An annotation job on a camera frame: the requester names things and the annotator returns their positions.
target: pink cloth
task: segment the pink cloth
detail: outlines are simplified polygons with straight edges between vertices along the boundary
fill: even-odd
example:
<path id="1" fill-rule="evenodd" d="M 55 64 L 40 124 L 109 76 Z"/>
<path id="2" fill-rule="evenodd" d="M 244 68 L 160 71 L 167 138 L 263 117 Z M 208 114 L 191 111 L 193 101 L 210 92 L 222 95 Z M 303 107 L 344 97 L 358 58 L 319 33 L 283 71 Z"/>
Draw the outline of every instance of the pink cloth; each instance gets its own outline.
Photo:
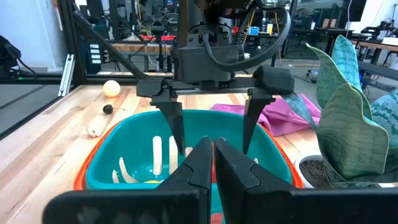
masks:
<path id="1" fill-rule="evenodd" d="M 299 96 L 304 99 L 304 103 L 315 124 L 318 124 L 321 117 L 320 110 L 303 94 L 299 94 Z M 244 105 L 215 104 L 212 110 L 244 114 Z M 273 136 L 281 136 L 311 127 L 308 122 L 295 114 L 282 98 L 276 99 L 274 103 L 267 105 L 263 109 L 258 123 L 270 131 Z"/>

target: orange rim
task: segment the orange rim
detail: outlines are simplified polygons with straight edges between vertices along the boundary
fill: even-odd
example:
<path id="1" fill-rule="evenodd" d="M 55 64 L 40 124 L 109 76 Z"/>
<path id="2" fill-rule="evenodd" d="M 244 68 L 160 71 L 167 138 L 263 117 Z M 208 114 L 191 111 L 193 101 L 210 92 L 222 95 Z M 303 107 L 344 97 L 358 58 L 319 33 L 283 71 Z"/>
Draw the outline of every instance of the orange rim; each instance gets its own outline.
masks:
<path id="1" fill-rule="evenodd" d="M 95 154 L 97 153 L 98 149 L 101 147 L 102 143 L 104 143 L 105 139 L 109 136 L 111 131 L 118 125 L 121 121 L 116 123 L 112 128 L 110 128 L 102 137 L 101 139 L 97 142 L 95 147 L 91 150 L 90 154 L 86 158 L 85 162 L 81 166 L 79 173 L 76 176 L 75 182 L 73 183 L 73 189 L 74 190 L 85 190 L 86 189 L 86 172 L 88 169 L 88 166 L 90 165 L 91 161 L 93 160 Z M 263 126 L 261 126 L 263 130 L 268 134 L 268 136 L 271 138 L 272 142 L 276 145 L 278 148 L 280 154 L 283 156 L 285 159 L 293 177 L 292 177 L 292 184 L 298 188 L 304 188 L 303 182 L 297 173 L 296 169 L 294 168 L 292 162 L 290 159 L 287 157 L 286 153 L 284 150 L 281 148 L 281 146 L 277 143 L 277 141 L 274 139 L 272 134 Z"/>

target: plant pot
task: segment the plant pot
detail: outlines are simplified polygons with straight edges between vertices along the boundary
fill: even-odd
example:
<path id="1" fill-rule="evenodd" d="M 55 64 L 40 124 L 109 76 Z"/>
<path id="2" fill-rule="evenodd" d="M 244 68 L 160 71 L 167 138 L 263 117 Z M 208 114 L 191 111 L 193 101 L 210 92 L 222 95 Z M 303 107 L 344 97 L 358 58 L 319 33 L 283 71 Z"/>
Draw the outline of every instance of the plant pot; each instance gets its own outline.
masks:
<path id="1" fill-rule="evenodd" d="M 298 173 L 298 176 L 301 178 L 301 180 L 304 184 L 304 188 L 306 188 L 306 189 L 314 189 L 314 186 L 312 184 L 310 184 L 310 182 L 304 177 L 302 170 L 300 168 L 300 164 L 305 161 L 313 161 L 313 160 L 321 161 L 322 155 L 321 154 L 307 154 L 307 155 L 299 157 L 298 159 L 296 159 L 294 161 L 294 167 Z M 395 187 L 394 184 L 390 184 L 390 183 L 381 183 L 381 184 L 379 184 L 379 186 L 382 188 Z"/>

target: soil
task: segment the soil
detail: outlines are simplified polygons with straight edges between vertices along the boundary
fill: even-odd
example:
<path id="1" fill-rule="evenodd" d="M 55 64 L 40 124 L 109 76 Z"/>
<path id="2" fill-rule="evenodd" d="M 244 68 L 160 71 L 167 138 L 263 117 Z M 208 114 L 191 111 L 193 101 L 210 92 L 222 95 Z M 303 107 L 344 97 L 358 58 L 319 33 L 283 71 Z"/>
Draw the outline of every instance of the soil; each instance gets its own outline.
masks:
<path id="1" fill-rule="evenodd" d="M 304 178 L 316 189 L 331 188 L 322 160 L 304 161 L 300 164 L 300 171 Z"/>

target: teal plastic bowl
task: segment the teal plastic bowl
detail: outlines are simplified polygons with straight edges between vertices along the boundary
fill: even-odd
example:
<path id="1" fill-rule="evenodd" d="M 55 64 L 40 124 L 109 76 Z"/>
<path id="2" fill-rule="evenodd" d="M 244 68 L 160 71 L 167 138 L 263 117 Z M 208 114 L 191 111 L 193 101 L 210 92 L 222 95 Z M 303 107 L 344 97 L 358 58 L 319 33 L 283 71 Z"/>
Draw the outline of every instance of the teal plastic bowl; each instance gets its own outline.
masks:
<path id="1" fill-rule="evenodd" d="M 212 140 L 223 137 L 237 150 L 243 147 L 243 116 L 219 111 L 184 110 L 185 142 L 195 147 L 203 136 Z M 172 133 L 160 111 L 140 113 L 120 124 L 98 149 L 86 173 L 86 189 L 142 190 L 154 189 L 158 184 L 144 184 L 148 180 L 164 180 L 169 176 L 169 137 Z M 153 169 L 152 139 L 162 138 L 162 174 L 155 176 Z M 124 181 L 119 160 L 123 158 L 129 175 L 139 184 Z M 267 133 L 257 125 L 250 143 L 248 157 L 258 158 L 259 165 L 276 176 L 292 183 L 292 174 L 278 148 Z M 178 163 L 184 160 L 178 155 Z M 112 173 L 116 171 L 119 183 L 114 184 Z M 222 213 L 217 184 L 211 187 L 211 213 Z"/>

